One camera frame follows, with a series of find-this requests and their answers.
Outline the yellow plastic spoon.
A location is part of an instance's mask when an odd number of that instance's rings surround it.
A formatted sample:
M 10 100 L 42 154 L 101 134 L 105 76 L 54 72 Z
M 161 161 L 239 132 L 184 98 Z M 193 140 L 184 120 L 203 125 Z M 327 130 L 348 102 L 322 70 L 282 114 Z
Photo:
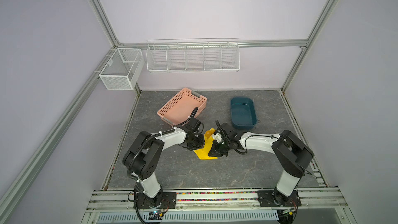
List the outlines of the yellow plastic spoon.
M 206 131 L 204 136 L 208 139 L 211 137 L 211 135 L 212 135 L 212 133 L 210 131 Z

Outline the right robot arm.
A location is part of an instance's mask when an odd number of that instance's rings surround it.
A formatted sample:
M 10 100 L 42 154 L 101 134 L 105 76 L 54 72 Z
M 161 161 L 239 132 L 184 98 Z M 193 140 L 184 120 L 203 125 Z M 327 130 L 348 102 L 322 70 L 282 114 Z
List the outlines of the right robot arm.
M 293 132 L 285 130 L 280 134 L 255 134 L 237 132 L 227 123 L 216 121 L 214 141 L 208 153 L 210 157 L 228 156 L 230 150 L 246 155 L 249 150 L 274 154 L 283 167 L 281 177 L 274 188 L 272 197 L 275 204 L 285 206 L 314 157 L 313 151 Z

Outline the yellow paper napkin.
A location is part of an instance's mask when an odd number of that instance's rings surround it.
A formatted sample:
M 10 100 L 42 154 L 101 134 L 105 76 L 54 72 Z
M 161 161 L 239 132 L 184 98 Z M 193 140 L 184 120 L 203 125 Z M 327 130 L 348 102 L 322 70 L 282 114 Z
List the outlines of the yellow paper napkin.
M 208 131 L 210 131 L 212 134 L 215 132 L 215 129 L 214 128 L 211 128 L 211 129 L 209 129 Z M 214 159 L 218 159 L 217 157 L 209 157 L 208 156 L 208 152 L 210 151 L 210 149 L 211 149 L 211 145 L 212 145 L 212 141 L 214 141 L 214 139 L 212 138 L 212 137 L 210 137 L 210 138 L 206 138 L 205 137 L 205 145 L 204 145 L 204 148 L 202 148 L 202 149 L 198 149 L 198 150 L 195 150 L 194 152 L 195 152 L 195 154 L 197 155 L 197 157 L 200 159 L 200 160 L 214 160 Z

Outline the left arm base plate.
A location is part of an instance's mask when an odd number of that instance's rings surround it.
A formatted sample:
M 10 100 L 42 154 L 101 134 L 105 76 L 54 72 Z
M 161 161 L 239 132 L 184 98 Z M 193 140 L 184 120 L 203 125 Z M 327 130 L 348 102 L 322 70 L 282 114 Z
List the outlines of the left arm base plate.
M 149 198 L 144 193 L 139 192 L 135 199 L 138 209 L 174 209 L 177 203 L 177 193 L 159 192 L 154 198 Z

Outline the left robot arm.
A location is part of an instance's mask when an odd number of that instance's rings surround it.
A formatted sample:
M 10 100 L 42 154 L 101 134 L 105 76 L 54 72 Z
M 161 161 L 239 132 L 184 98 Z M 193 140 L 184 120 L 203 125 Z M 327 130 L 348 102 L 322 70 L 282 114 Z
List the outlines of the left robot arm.
M 205 139 L 200 129 L 203 124 L 195 118 L 198 110 L 195 107 L 188 119 L 169 130 L 140 132 L 124 155 L 122 163 L 126 167 L 127 177 L 133 179 L 137 190 L 150 200 L 157 199 L 162 191 L 155 169 L 163 150 L 175 145 L 189 151 L 204 148 Z

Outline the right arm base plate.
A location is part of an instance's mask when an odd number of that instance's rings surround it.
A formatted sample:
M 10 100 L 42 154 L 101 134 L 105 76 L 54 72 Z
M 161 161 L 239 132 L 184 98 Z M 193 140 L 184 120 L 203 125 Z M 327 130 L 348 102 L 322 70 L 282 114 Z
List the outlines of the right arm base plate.
M 275 190 L 257 191 L 261 207 L 299 207 L 302 206 L 298 191 L 294 190 L 290 196 L 285 196 Z

